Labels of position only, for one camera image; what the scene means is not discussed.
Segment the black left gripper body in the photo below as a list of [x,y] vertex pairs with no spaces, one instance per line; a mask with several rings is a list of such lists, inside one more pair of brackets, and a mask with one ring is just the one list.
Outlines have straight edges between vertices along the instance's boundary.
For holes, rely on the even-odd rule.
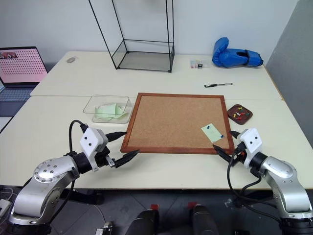
[[95,161],[98,167],[103,167],[109,165],[110,167],[115,167],[115,161],[110,156],[110,150],[105,147],[102,152],[98,152],[95,155]]

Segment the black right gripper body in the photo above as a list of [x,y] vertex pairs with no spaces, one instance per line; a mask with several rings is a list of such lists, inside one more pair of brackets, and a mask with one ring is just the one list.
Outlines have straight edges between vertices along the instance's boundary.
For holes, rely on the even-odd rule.
[[237,163],[242,163],[244,164],[246,160],[246,145],[244,142],[241,142],[238,144],[236,149],[234,150],[231,160],[230,160],[230,165],[235,166]]

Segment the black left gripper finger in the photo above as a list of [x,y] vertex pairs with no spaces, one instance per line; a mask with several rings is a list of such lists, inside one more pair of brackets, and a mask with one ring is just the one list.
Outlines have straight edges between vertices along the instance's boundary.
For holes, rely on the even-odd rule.
[[138,150],[134,150],[134,151],[124,154],[122,158],[114,161],[114,167],[119,168],[123,166],[124,164],[131,161],[139,152],[140,150],[138,149]]
[[112,132],[112,133],[107,133],[105,136],[107,137],[108,139],[108,142],[112,142],[112,141],[115,141],[117,139],[119,139],[120,137],[126,135],[127,132]]

